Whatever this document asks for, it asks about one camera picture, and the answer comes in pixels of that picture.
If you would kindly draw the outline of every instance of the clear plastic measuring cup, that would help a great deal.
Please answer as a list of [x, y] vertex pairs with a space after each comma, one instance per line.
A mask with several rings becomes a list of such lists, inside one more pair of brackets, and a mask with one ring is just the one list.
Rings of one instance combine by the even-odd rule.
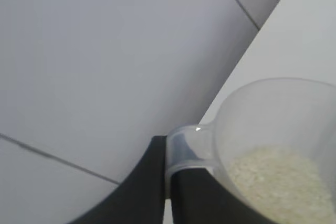
[[233, 92], [216, 119], [181, 127], [167, 137], [166, 181], [182, 169], [208, 168], [233, 195], [246, 200], [227, 169], [258, 146], [290, 148], [314, 161], [336, 202], [336, 87], [281, 78], [253, 82]]

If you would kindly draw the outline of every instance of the rice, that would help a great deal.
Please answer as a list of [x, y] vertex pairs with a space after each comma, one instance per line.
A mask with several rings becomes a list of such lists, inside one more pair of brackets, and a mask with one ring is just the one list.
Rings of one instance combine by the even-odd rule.
[[259, 147], [235, 159], [229, 176], [261, 214], [279, 224], [332, 224], [331, 195], [316, 165], [290, 150]]

